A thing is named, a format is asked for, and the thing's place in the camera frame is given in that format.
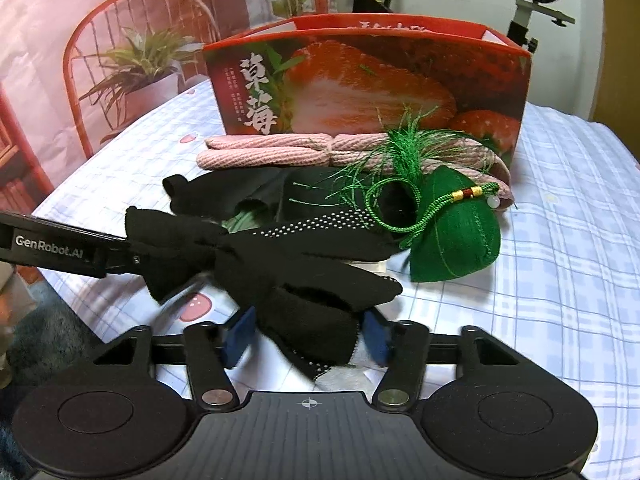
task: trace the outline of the chair backrest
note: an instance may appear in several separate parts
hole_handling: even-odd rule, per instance
[[[95,7],[73,31],[63,55],[63,78],[71,113],[87,158],[95,153],[93,139],[117,135],[136,117],[127,117],[126,100],[118,98],[110,106],[110,96],[80,100],[95,84],[112,73],[106,60],[98,56],[126,44],[124,31],[140,34],[171,29],[196,42],[213,43],[220,34],[209,8],[201,0],[106,0]],[[184,66],[184,78],[205,75],[202,54],[196,63]]]

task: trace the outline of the green fabric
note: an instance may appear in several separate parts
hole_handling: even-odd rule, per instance
[[[439,166],[423,176],[418,218],[437,198],[476,184],[459,171]],[[412,282],[460,278],[491,265],[500,252],[500,225],[485,197],[469,198],[440,209],[414,240],[410,252]]]

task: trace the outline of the red box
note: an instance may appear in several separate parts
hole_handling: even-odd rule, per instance
[[[375,133],[405,110],[510,162],[530,53],[477,23],[405,14],[300,16],[208,45],[228,135]]]

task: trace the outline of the wall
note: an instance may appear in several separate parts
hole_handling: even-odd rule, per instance
[[[337,0],[338,10],[350,10],[352,2]],[[534,56],[529,100],[588,118],[598,81],[602,0],[559,0],[550,7],[574,17],[577,24],[561,28],[546,16],[532,16],[530,35],[540,40],[540,47]],[[515,0],[394,0],[392,9],[484,23],[506,32]]]
[[[593,119],[640,159],[640,0],[605,0],[602,79]]]

